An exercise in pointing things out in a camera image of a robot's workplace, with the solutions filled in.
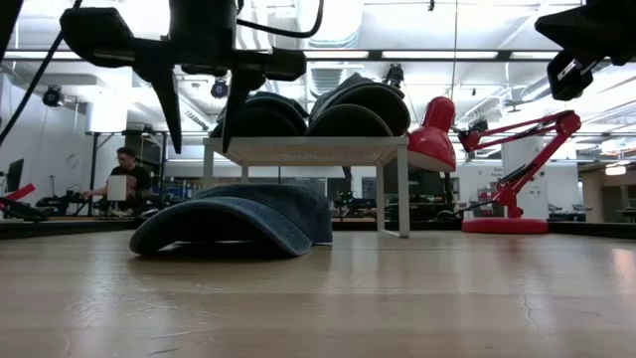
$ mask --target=denim cap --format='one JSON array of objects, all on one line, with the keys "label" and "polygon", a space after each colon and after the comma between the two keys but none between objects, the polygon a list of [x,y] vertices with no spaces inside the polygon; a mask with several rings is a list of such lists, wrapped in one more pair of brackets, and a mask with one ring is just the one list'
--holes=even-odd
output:
[{"label": "denim cap", "polygon": [[[238,224],[223,220],[219,212],[239,219]],[[204,190],[192,201],[153,216],[133,234],[130,249],[147,255],[177,241],[200,242],[187,240],[196,230],[210,233],[203,241],[214,241],[215,233],[221,232],[238,232],[232,240],[241,241],[249,239],[240,237],[243,223],[292,256],[306,254],[314,244],[333,242],[329,200],[324,195],[295,185],[236,184]]]}]

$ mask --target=red object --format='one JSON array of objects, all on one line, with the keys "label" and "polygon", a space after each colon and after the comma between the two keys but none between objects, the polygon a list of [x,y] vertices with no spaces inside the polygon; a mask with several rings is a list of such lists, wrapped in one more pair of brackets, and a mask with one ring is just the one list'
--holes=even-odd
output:
[{"label": "red object", "polygon": [[36,187],[33,186],[33,184],[29,184],[23,188],[20,188],[16,191],[14,191],[13,193],[5,196],[6,199],[9,199],[11,201],[18,201],[24,197],[26,197],[27,195],[33,193],[34,191],[36,191]]},{"label": "red object", "polygon": [[448,130],[455,119],[449,98],[433,98],[426,107],[422,126],[408,135],[408,164],[438,172],[455,171],[455,149]]},{"label": "red object", "polygon": [[[523,127],[529,124],[537,126],[515,134],[513,136],[493,140],[486,143],[479,143],[485,136],[505,132],[510,129]],[[462,223],[462,231],[468,233],[490,233],[490,234],[543,234],[548,231],[548,223],[545,220],[521,219],[524,211],[517,206],[517,194],[528,183],[529,180],[541,169],[552,157],[565,141],[580,129],[580,118],[572,110],[566,110],[557,114],[548,115],[543,118],[529,120],[493,130],[460,132],[459,140],[464,149],[471,152],[489,146],[511,142],[517,139],[526,138],[533,135],[540,135],[551,130],[556,131],[555,138],[548,143],[544,149],[537,154],[537,157],[530,163],[522,166],[516,171],[502,178],[495,189],[497,193],[493,196],[493,201],[508,208],[508,219],[505,218],[477,218],[466,220]]]},{"label": "red object", "polygon": [[548,222],[541,219],[476,218],[461,222],[464,233],[547,234]]}]

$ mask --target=wood grain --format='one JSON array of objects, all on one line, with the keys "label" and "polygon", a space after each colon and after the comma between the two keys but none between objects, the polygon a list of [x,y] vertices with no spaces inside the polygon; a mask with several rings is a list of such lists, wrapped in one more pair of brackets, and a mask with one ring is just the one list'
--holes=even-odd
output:
[{"label": "wood grain", "polygon": [[153,259],[130,233],[0,242],[0,357],[633,357],[635,243],[337,233]]}]

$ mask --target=lamp base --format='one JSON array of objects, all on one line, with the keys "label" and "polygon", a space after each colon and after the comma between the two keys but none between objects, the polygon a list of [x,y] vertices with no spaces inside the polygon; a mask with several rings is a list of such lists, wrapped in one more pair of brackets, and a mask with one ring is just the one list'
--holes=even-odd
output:
[{"label": "lamp base", "polygon": [[465,219],[461,223],[461,231],[480,234],[547,234],[548,222],[524,218]]}]

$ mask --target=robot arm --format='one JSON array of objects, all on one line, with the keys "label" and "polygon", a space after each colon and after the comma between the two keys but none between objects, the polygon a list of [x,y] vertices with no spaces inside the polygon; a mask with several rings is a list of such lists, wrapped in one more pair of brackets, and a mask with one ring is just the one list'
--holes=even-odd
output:
[{"label": "robot arm", "polygon": [[535,29],[563,48],[548,65],[557,100],[579,97],[593,81],[591,70],[609,58],[624,66],[636,55],[636,2],[587,0],[587,4],[540,17]]},{"label": "robot arm", "polygon": [[266,79],[292,82],[306,72],[300,50],[273,49],[271,53],[235,48],[236,25],[250,26],[282,36],[307,38],[322,23],[320,0],[314,28],[305,33],[270,29],[238,19],[242,1],[170,0],[170,32],[161,41],[138,39],[115,8],[72,8],[60,19],[62,35],[71,50],[95,66],[131,67],[154,88],[166,116],[177,153],[181,152],[181,112],[174,67],[191,75],[215,77],[233,72],[228,115],[223,123],[223,150],[230,145],[236,118],[251,90]]}]

